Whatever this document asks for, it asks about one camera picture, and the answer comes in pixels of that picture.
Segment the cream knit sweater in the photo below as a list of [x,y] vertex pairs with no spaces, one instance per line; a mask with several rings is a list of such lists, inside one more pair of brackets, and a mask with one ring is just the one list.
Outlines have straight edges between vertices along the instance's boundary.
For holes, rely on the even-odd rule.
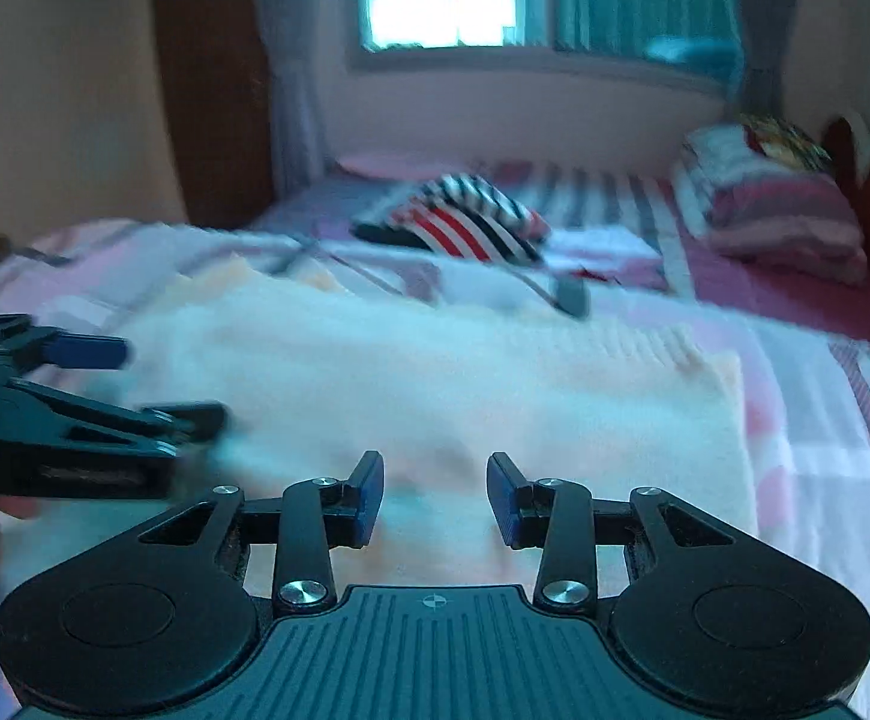
[[344,583],[529,582],[485,494],[495,452],[531,478],[615,500],[656,486],[757,527],[741,364],[681,327],[435,307],[230,262],[173,281],[121,333],[131,364],[87,392],[223,403],[217,483],[272,496],[382,454],[380,520],[366,551],[337,559]]

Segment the patterned white pink quilt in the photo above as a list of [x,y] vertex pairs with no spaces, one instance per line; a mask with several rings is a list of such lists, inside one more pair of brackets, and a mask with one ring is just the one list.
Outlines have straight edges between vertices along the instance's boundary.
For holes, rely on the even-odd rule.
[[[111,330],[188,278],[243,281],[272,270],[373,302],[412,299],[528,320],[556,313],[556,283],[539,271],[105,221],[0,263],[0,314]],[[687,328],[703,351],[737,356],[759,535],[842,582],[870,614],[870,344],[638,289],[591,286],[588,298],[596,320]],[[388,461],[382,522],[366,550],[339,557],[342,583],[495,583],[531,572],[529,557],[507,551],[490,525],[480,463],[468,461],[435,493],[422,489],[420,474],[418,461]],[[870,718],[870,665],[853,705]]]

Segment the striped purple bedsheet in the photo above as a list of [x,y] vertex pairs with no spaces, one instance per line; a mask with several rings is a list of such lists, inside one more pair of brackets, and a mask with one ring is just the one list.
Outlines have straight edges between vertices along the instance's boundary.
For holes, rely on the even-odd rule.
[[[666,179],[529,161],[481,164],[478,172],[508,197],[539,210],[552,226],[628,227],[658,250],[656,282],[673,296],[870,341],[870,277],[860,286],[848,286],[712,254],[687,231]],[[383,215],[409,189],[407,181],[334,169],[290,199],[269,206],[250,227],[345,239],[350,223]]]

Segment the dark wooden door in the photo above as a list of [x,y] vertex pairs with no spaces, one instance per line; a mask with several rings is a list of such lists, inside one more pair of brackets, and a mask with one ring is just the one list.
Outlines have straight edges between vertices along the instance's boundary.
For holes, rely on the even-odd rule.
[[236,229],[277,199],[254,0],[152,0],[161,104],[188,220]]

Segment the pink small pillow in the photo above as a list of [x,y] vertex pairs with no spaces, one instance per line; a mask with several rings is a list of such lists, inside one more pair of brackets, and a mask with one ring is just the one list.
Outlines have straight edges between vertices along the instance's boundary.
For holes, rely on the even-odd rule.
[[362,179],[391,182],[432,181],[443,174],[460,174],[476,169],[472,161],[386,149],[341,154],[336,158],[336,166]]

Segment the white folded cloth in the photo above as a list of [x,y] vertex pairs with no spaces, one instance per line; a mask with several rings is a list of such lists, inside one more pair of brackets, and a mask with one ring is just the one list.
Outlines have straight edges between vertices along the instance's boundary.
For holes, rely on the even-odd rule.
[[549,270],[603,280],[656,275],[663,265],[663,255],[625,226],[554,229],[541,257]]

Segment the striped folded garment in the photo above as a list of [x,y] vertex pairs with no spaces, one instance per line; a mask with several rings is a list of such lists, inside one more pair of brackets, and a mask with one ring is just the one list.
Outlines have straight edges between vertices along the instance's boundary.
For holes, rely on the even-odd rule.
[[534,266],[551,226],[478,174],[445,174],[396,193],[350,227],[359,241],[453,259]]

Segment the striped pillow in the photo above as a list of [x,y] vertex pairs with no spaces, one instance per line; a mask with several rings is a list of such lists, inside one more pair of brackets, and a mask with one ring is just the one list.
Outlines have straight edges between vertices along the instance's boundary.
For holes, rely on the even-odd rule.
[[845,284],[866,277],[862,227],[832,172],[760,156],[739,119],[686,135],[671,182],[687,231],[721,257]]

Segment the grey left curtain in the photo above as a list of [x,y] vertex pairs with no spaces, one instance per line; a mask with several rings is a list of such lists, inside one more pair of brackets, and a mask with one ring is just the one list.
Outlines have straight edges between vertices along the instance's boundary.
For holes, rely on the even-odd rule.
[[316,0],[254,0],[268,57],[274,185],[282,199],[323,179],[329,153],[314,89]]

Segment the grey curtain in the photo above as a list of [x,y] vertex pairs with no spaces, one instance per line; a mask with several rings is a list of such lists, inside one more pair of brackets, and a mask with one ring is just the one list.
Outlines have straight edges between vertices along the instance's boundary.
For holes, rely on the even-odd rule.
[[316,0],[254,0],[268,57],[274,185],[282,199],[323,179],[329,153],[314,89]]
[[783,112],[783,65],[799,0],[733,0],[734,27],[743,52],[734,80],[736,109],[744,114]]

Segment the colourful item on pillow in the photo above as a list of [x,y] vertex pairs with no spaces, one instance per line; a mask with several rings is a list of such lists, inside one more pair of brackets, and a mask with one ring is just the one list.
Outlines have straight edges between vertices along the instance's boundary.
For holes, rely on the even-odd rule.
[[829,153],[796,125],[768,115],[743,115],[739,123],[749,148],[760,156],[794,171],[832,172]]

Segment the teal plush on sill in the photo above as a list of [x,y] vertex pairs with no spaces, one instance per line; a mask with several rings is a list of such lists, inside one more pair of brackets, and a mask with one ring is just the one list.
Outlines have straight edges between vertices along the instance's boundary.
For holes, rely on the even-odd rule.
[[656,36],[643,55],[653,62],[681,67],[697,75],[731,75],[737,64],[737,45],[721,37]]

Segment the window with teal blinds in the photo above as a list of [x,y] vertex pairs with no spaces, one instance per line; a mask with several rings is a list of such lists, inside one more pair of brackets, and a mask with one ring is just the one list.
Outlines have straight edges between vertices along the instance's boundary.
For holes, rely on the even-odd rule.
[[[350,0],[354,64],[409,67],[656,65],[730,86],[743,52],[733,0]],[[731,75],[697,75],[648,60],[656,36],[721,37],[737,45]]]

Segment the grey right curtain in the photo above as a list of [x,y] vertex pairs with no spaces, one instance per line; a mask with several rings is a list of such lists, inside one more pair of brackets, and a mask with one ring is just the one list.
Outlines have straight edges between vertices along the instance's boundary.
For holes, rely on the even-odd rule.
[[734,80],[736,109],[744,114],[783,112],[783,65],[799,0],[733,0],[734,27],[743,52]]

